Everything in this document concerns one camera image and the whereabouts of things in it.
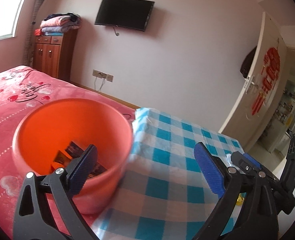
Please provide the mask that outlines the yellow wrapper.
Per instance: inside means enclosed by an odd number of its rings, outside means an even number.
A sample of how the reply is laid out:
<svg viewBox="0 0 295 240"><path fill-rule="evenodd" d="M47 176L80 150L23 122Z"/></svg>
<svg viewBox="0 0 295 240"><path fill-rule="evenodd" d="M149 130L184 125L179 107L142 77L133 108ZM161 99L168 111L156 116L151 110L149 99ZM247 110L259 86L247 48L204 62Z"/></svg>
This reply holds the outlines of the yellow wrapper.
<svg viewBox="0 0 295 240"><path fill-rule="evenodd" d="M244 195L242 193L239 194L237 201L236 201L236 205L237 206L241 206L244 202Z"/></svg>

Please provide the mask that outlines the orange plastic bucket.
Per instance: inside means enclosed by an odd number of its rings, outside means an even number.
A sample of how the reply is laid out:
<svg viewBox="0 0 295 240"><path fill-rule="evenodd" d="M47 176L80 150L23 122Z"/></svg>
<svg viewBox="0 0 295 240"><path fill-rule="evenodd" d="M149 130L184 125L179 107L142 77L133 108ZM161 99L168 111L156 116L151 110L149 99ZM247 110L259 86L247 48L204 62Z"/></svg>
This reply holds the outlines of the orange plastic bucket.
<svg viewBox="0 0 295 240"><path fill-rule="evenodd" d="M89 145L97 160L82 190L73 197L82 214L102 211L125 172L132 147L129 114L90 99L62 99L43 105L23 118L12 142L18 172L48 175L65 168Z"/></svg>

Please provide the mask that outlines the white door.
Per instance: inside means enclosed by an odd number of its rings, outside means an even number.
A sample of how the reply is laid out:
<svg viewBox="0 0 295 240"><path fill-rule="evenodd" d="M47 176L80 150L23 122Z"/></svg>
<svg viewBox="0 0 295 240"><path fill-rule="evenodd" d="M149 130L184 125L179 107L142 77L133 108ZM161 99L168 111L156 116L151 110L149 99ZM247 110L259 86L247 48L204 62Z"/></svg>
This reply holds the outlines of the white door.
<svg viewBox="0 0 295 240"><path fill-rule="evenodd" d="M281 99L290 68L279 28L264 12L258 44L241 92L219 132L236 139L244 151L256 143Z"/></svg>

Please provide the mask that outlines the blue white checkered tablecloth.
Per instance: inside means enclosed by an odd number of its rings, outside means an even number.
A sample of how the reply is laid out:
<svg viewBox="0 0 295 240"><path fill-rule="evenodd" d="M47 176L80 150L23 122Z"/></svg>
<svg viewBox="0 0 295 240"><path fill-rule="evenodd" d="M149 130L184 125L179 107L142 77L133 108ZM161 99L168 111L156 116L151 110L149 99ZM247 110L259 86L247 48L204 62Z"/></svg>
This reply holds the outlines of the blue white checkered tablecloth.
<svg viewBox="0 0 295 240"><path fill-rule="evenodd" d="M153 108L137 109L132 126L126 173L92 230L99 239L192 239L218 202L194 146L202 142L229 166L240 143Z"/></svg>

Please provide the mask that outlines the pink bed blanket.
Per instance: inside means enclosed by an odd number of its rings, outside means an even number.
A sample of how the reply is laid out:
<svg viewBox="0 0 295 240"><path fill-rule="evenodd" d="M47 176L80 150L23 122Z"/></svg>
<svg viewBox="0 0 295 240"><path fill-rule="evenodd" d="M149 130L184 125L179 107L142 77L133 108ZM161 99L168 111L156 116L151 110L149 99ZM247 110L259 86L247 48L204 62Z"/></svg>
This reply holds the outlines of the pink bed blanket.
<svg viewBox="0 0 295 240"><path fill-rule="evenodd" d="M96 92L18 66L0 73L0 227L12 237L13 214L22 185L12 159L12 140L21 120L34 109L60 99L87 98L104 102L132 122L134 110Z"/></svg>

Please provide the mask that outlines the red Chinese knot decoration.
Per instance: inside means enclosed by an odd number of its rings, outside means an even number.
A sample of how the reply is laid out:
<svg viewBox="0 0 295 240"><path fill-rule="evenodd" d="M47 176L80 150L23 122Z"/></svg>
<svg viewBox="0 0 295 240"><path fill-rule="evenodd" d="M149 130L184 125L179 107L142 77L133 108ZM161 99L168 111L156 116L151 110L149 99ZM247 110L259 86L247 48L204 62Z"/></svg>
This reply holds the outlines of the red Chinese knot decoration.
<svg viewBox="0 0 295 240"><path fill-rule="evenodd" d="M275 47L267 50L264 59L264 65L261 71L262 81L259 85L259 93L252 104L252 115L258 114L266 101L267 96L275 87L280 74L280 56Z"/></svg>

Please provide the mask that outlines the brown wooden cabinet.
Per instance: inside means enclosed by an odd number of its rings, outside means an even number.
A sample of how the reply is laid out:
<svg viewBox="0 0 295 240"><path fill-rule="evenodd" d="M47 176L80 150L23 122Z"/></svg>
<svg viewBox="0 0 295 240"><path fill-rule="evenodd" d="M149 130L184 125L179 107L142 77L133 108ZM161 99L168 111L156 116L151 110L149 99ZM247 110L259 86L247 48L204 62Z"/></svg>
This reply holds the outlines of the brown wooden cabinet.
<svg viewBox="0 0 295 240"><path fill-rule="evenodd" d="M51 77L70 81L71 63L78 30L57 35L36 36L33 68Z"/></svg>

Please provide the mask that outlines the curtain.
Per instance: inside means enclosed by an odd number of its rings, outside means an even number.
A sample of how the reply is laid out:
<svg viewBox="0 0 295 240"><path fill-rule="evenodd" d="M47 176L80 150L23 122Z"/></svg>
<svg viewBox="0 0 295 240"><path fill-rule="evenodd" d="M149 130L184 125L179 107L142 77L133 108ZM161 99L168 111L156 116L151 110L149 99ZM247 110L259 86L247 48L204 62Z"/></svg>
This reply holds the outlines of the curtain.
<svg viewBox="0 0 295 240"><path fill-rule="evenodd" d="M36 24L37 13L44 1L45 0L35 0L34 6L32 7L31 21L30 21L30 24L28 27L28 31L27 31L27 35L26 35L26 39L25 39L25 43L24 43L23 64L25 66L29 65L29 61L30 61L29 50L31 47L30 42L31 42L31 38L32 38L32 32L33 32L34 26Z"/></svg>

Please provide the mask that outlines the folded blankets stack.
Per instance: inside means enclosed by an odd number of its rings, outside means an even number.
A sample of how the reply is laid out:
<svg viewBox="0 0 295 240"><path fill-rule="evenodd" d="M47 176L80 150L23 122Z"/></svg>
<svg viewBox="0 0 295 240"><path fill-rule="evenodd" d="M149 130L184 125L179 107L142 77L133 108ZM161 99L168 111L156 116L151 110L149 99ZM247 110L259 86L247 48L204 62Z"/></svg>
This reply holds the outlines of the folded blankets stack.
<svg viewBox="0 0 295 240"><path fill-rule="evenodd" d="M73 12L65 14L50 14L44 18L39 26L39 32L46 33L67 33L70 30L79 29L82 25L82 17Z"/></svg>

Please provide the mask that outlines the wall power outlet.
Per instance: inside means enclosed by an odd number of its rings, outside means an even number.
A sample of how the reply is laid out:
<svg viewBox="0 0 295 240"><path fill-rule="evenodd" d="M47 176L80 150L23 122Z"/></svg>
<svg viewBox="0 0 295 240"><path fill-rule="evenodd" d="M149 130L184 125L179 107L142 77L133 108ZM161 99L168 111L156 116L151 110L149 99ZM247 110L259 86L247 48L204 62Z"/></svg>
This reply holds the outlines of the wall power outlet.
<svg viewBox="0 0 295 240"><path fill-rule="evenodd" d="M110 74L106 74L106 73L103 73L101 71L98 71L98 70L94 69L92 75L94 77L97 77L97 78L105 79L108 82L113 82L113 77L114 76L112 76Z"/></svg>

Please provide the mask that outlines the black wall television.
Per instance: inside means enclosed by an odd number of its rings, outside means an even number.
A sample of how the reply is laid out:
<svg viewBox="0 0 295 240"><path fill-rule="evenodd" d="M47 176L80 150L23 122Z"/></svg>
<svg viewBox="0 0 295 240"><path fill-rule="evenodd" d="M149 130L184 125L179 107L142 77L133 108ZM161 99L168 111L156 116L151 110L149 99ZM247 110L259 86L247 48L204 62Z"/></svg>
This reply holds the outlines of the black wall television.
<svg viewBox="0 0 295 240"><path fill-rule="evenodd" d="M153 7L148 0L102 0L94 24L145 31Z"/></svg>

